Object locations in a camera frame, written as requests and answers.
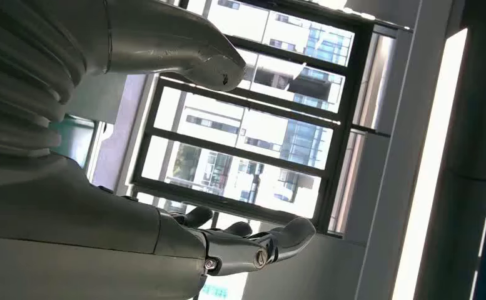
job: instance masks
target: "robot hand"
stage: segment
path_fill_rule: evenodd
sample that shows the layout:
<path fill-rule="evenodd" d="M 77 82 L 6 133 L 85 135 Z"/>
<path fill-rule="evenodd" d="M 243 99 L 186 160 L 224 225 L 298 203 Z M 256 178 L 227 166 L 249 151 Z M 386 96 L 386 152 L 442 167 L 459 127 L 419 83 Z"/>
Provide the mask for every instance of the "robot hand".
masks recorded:
<path fill-rule="evenodd" d="M 171 216 L 183 226 L 197 228 L 209 221 L 213 213 L 205 207 L 197 207 L 188 214 L 173 213 Z M 225 230 L 196 230 L 205 237 L 205 268 L 212 276 L 257 271 L 267 264 L 291 258 L 305 248 L 316 233 L 313 224 L 302 217 L 285 227 L 254 235 L 245 222 L 236 222 Z"/>

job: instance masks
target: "window pane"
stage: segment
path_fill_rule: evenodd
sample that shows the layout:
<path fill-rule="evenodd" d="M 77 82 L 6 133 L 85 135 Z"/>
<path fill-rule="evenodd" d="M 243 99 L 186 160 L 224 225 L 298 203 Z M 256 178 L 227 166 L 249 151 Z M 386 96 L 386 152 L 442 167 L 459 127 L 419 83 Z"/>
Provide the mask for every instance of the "window pane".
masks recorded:
<path fill-rule="evenodd" d="M 319 169 L 325 167 L 333 134 L 329 128 L 170 87 L 164 87 L 154 126 Z"/>
<path fill-rule="evenodd" d="M 344 76 L 244 50 L 239 53 L 247 65 L 239 88 L 338 112 Z"/>
<path fill-rule="evenodd" d="M 320 186 L 318 177 L 160 137 L 151 139 L 142 176 L 306 218 Z"/>
<path fill-rule="evenodd" d="M 348 64 L 354 36 L 350 31 L 237 1 L 212 1 L 206 7 L 204 0 L 190 0 L 188 9 L 209 19 L 225 34 L 342 66 Z"/>

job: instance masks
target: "grey metal surface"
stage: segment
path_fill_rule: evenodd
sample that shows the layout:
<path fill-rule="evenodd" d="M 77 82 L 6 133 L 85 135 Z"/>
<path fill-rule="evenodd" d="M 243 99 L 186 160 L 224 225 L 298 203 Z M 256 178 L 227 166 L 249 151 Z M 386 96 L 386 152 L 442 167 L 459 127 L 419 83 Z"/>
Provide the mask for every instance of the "grey metal surface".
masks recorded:
<path fill-rule="evenodd" d="M 160 1 L 109 1 L 111 72 L 173 71 L 211 89 L 229 91 L 246 63 L 208 20 Z"/>
<path fill-rule="evenodd" d="M 187 300 L 202 259 L 0 239 L 0 300 Z"/>
<path fill-rule="evenodd" d="M 206 244 L 203 239 L 180 226 L 165 211 L 159 210 L 159 215 L 160 232 L 155 255 L 202 259 L 206 257 Z"/>
<path fill-rule="evenodd" d="M 159 1 L 0 1 L 0 153 L 38 156 L 58 146 L 46 121 L 63 118 L 86 73 L 109 69 L 174 71 L 226 91 L 241 81 L 245 62 L 209 21 Z"/>
<path fill-rule="evenodd" d="M 0 237 L 153 253 L 155 207 L 90 185 L 65 157 L 30 160 L 0 156 Z"/>

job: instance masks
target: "wall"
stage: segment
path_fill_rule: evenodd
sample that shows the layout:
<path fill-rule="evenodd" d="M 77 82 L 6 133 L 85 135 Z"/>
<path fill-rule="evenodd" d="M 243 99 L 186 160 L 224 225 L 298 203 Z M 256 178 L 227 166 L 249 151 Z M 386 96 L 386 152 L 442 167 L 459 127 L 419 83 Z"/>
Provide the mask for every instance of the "wall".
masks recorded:
<path fill-rule="evenodd" d="M 81 118 L 114 124 L 126 74 L 85 76 L 73 91 L 66 112 Z"/>
<path fill-rule="evenodd" d="M 116 110 L 112 135 L 101 143 L 92 183 L 115 190 L 123 166 L 146 75 L 129 75 Z"/>
<path fill-rule="evenodd" d="M 421 0 L 348 0 L 345 7 L 414 28 Z"/>
<path fill-rule="evenodd" d="M 244 300 L 353 299 L 364 248 L 317 235 L 295 259 L 250 273 Z"/>

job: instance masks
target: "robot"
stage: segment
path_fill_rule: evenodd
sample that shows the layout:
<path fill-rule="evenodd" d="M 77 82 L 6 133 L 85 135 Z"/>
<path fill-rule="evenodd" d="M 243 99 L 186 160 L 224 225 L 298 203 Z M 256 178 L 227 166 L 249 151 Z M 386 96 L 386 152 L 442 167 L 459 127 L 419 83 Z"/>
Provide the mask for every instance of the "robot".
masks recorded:
<path fill-rule="evenodd" d="M 299 253 L 306 219 L 251 234 L 197 229 L 91 185 L 48 129 L 86 74 L 174 72 L 217 91 L 245 62 L 209 21 L 156 0 L 0 0 L 0 299 L 189 299 L 206 276 Z"/>

